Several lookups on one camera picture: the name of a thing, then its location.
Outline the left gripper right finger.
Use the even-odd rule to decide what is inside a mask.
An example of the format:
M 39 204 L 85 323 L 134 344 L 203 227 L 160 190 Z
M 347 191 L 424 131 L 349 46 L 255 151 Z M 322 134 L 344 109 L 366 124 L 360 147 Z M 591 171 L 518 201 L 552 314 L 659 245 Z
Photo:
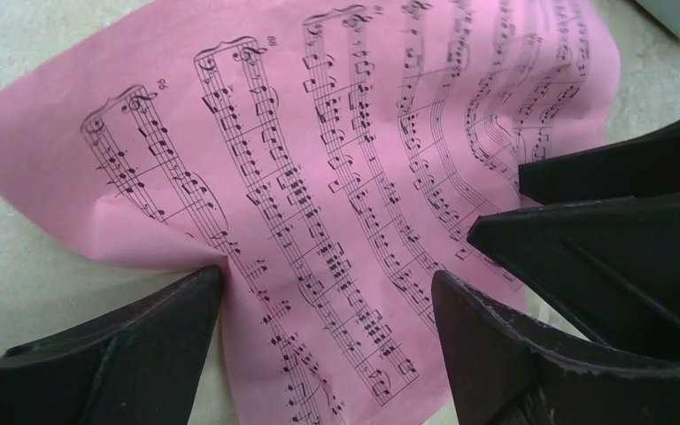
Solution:
M 572 336 L 455 274 L 431 286 L 462 424 L 680 424 L 680 362 Z

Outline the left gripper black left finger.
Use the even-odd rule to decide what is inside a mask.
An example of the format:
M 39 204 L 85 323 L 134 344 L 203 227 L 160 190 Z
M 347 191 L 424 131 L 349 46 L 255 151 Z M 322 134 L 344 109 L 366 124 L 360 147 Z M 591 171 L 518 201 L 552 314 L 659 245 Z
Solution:
M 185 424 L 213 338 L 217 267 L 0 356 L 0 424 Z

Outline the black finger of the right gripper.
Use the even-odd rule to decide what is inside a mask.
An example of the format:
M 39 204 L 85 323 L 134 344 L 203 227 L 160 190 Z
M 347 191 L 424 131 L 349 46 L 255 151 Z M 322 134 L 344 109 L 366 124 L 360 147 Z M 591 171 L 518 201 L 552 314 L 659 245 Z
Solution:
M 467 240 L 593 342 L 680 360 L 680 193 L 483 216 Z

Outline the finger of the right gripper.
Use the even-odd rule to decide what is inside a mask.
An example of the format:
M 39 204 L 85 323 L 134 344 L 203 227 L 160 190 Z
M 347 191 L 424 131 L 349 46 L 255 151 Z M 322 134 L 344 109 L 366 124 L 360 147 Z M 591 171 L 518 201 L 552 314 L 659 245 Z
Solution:
M 680 192 L 680 120 L 618 143 L 519 166 L 520 193 L 542 205 Z

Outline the pink sheet music page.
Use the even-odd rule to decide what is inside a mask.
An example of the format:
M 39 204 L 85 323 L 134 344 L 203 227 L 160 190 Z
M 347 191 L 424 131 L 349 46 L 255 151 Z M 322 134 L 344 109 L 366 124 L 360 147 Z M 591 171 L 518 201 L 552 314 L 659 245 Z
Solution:
M 446 270 L 518 167 L 604 141 L 589 1 L 156 1 L 0 92 L 0 195 L 73 251 L 215 263 L 242 424 L 422 424 L 450 398 Z

